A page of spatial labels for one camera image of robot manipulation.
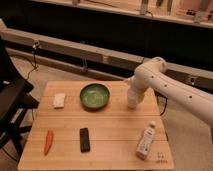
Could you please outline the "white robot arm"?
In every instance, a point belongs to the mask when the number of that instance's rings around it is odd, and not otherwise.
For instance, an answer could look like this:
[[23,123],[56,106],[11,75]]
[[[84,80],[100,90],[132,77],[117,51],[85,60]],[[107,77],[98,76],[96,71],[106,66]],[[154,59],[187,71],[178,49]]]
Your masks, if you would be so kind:
[[167,63],[161,57],[137,66],[134,75],[126,79],[129,84],[127,106],[135,109],[143,100],[145,91],[151,87],[213,128],[213,95],[166,76],[166,69]]

